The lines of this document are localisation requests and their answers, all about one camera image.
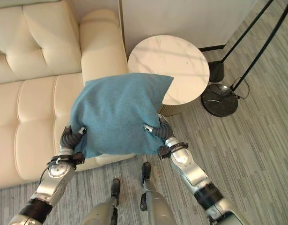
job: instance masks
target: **sofa armrest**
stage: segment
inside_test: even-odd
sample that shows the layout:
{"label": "sofa armrest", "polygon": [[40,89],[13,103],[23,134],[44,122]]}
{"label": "sofa armrest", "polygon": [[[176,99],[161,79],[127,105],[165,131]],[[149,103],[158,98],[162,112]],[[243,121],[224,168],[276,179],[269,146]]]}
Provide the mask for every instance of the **sofa armrest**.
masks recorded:
{"label": "sofa armrest", "polygon": [[85,15],[80,23],[83,83],[128,73],[121,30],[115,14],[100,9]]}

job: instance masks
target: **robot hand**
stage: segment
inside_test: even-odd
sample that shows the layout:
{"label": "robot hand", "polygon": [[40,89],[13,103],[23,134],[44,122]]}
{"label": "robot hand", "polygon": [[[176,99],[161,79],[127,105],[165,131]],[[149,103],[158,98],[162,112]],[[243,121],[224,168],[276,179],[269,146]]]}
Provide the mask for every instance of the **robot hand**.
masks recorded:
{"label": "robot hand", "polygon": [[163,142],[165,143],[166,140],[175,137],[173,130],[171,128],[171,125],[167,122],[167,120],[160,114],[158,114],[158,119],[159,122],[161,124],[160,128],[157,127],[152,127],[148,124],[144,124],[144,129],[150,133],[152,133],[153,135],[155,135],[156,137],[159,137],[163,140]]}
{"label": "robot hand", "polygon": [[86,132],[86,128],[82,127],[77,133],[72,133],[71,125],[66,125],[60,137],[60,146],[74,150]]}

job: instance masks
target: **marble tabletop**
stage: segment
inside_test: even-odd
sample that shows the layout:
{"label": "marble tabletop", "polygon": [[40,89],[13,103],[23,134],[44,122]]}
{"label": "marble tabletop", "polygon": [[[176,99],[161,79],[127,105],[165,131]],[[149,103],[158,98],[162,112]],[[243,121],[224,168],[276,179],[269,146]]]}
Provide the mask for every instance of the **marble tabletop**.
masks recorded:
{"label": "marble tabletop", "polygon": [[158,35],[138,43],[132,50],[130,73],[169,75],[174,80],[163,104],[181,105],[199,97],[209,80],[208,63],[192,43],[175,36]]}

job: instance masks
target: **floor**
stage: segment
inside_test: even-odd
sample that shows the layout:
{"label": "floor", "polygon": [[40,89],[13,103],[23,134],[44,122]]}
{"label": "floor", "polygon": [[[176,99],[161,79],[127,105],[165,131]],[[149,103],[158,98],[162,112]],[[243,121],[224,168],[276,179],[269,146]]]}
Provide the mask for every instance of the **floor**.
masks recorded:
{"label": "floor", "polygon": [[[219,60],[265,4],[260,0],[223,50],[205,52]],[[239,47],[225,62],[223,83],[239,77],[272,30],[285,0],[274,1]],[[221,192],[252,225],[288,225],[288,17],[268,49],[247,77],[250,95],[239,101],[235,114],[217,118],[199,99],[183,113],[169,117],[175,135],[188,142],[190,151]],[[245,95],[243,83],[238,94]],[[152,164],[152,179],[171,205],[180,225],[207,225],[204,211],[182,185],[169,161],[138,156],[97,169],[79,172],[45,224],[81,224],[90,209],[109,196],[110,182],[122,182],[119,223],[147,225],[139,210],[140,168]],[[18,213],[35,190],[30,183],[0,190],[0,225]]]}

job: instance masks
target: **fabric pillow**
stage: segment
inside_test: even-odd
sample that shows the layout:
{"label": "fabric pillow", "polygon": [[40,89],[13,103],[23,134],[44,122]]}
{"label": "fabric pillow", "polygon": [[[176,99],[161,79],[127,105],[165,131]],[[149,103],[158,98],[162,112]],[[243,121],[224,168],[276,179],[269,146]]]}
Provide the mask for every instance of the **fabric pillow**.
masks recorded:
{"label": "fabric pillow", "polygon": [[87,128],[75,148],[85,158],[101,154],[156,154],[163,145],[143,123],[159,127],[157,110],[173,78],[133,73],[88,81],[71,111],[72,130]]}

